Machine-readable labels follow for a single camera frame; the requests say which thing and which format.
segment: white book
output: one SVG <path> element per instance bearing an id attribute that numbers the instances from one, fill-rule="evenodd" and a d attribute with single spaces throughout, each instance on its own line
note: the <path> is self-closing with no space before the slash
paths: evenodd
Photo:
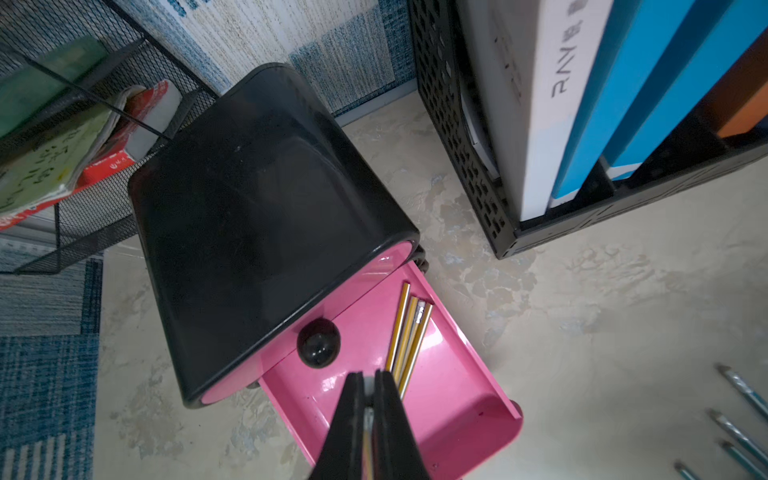
<path id="1" fill-rule="evenodd" d="M 520 220 L 547 210 L 612 3 L 458 3 L 496 164 Z"/>

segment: book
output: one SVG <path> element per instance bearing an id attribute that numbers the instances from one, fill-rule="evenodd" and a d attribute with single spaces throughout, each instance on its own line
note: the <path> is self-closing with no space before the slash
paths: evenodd
<path id="1" fill-rule="evenodd" d="M 81 37 L 43 55 L 38 63 L 69 81 L 76 81 L 107 56 L 93 37 Z M 0 81 L 0 137 L 4 137 L 67 88 L 31 65 L 24 65 Z"/>
<path id="2" fill-rule="evenodd" d="M 768 30 L 712 87 L 700 109 L 722 138 L 745 134 L 768 115 Z"/>
<path id="3" fill-rule="evenodd" d="M 125 102 L 125 111 L 150 127 L 163 131 L 170 124 L 180 102 L 181 93 L 176 86 L 170 80 L 163 80 L 154 88 L 129 98 Z M 94 160 L 83 169 L 73 193 L 141 161 L 156 140 L 157 135 L 150 131 L 125 119 L 120 120 L 114 134 L 101 146 Z M 59 201 L 61 198 L 48 200 L 16 214 L 0 217 L 0 230 L 16 225 Z"/>
<path id="4" fill-rule="evenodd" d="M 611 3 L 458 3 L 496 164 L 520 220 L 547 210 Z"/>
<path id="5" fill-rule="evenodd" d="M 549 200 L 576 197 L 693 0 L 615 2 Z"/>
<path id="6" fill-rule="evenodd" d="M 609 178 L 629 178 L 766 27 L 765 0 L 697 0 L 603 151 Z"/>
<path id="7" fill-rule="evenodd" d="M 123 108 L 128 96 L 142 90 L 126 88 L 111 103 Z M 96 104 L 30 140 L 0 167 L 0 216 L 71 194 L 117 122 L 118 114 Z"/>

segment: blue book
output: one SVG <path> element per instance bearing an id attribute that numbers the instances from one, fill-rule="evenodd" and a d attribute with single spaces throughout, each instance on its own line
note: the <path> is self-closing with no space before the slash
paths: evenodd
<path id="1" fill-rule="evenodd" d="M 766 28 L 766 0 L 697 0 L 603 151 L 606 174 L 629 178 Z"/>
<path id="2" fill-rule="evenodd" d="M 693 3 L 614 2 L 565 147 L 550 207 L 576 197 Z"/>

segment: blue pencil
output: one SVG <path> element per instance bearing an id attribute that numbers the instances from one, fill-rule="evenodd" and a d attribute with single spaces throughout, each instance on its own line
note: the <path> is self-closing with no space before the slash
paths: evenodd
<path id="1" fill-rule="evenodd" d="M 725 450 L 725 452 L 731 456 L 734 460 L 737 461 L 739 465 L 741 465 L 744 470 L 749 472 L 750 475 L 752 475 L 754 478 L 757 478 L 757 480 L 768 480 L 768 475 L 763 473 L 760 468 L 752 463 L 752 460 L 749 460 L 746 455 L 744 455 L 739 449 L 737 449 L 735 446 L 733 446 L 733 443 L 731 442 L 720 442 L 720 447 Z"/>
<path id="2" fill-rule="evenodd" d="M 700 480 L 696 474 L 689 470 L 688 467 L 679 460 L 674 463 L 674 469 L 677 470 L 677 473 L 679 473 L 681 477 L 685 478 L 685 480 Z"/>
<path id="3" fill-rule="evenodd" d="M 747 452 L 749 452 L 754 458 L 760 460 L 760 463 L 768 467 L 768 454 L 760 448 L 752 439 L 746 436 L 741 430 L 739 430 L 725 415 L 717 410 L 709 410 L 709 416 L 715 421 L 723 430 L 728 432 L 728 435 L 733 437 L 739 445 Z"/>
<path id="4" fill-rule="evenodd" d="M 741 378 L 741 375 L 734 372 L 729 366 L 727 365 L 721 365 L 717 364 L 715 365 L 715 368 L 717 368 L 717 371 L 720 372 L 733 387 L 738 390 L 744 398 L 750 403 L 752 407 L 757 410 L 757 412 L 766 420 L 768 421 L 768 404 L 766 404 L 766 401 L 757 394 L 754 390 L 752 390 L 752 387 L 750 387 L 743 378 Z"/>

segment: black knob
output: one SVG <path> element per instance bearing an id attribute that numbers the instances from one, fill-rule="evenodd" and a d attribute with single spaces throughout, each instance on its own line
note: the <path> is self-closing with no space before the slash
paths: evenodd
<path id="1" fill-rule="evenodd" d="M 307 366 L 322 369 L 330 365 L 339 355 L 341 335 L 330 320 L 319 318 L 310 322 L 299 332 L 296 342 L 299 358 Z"/>

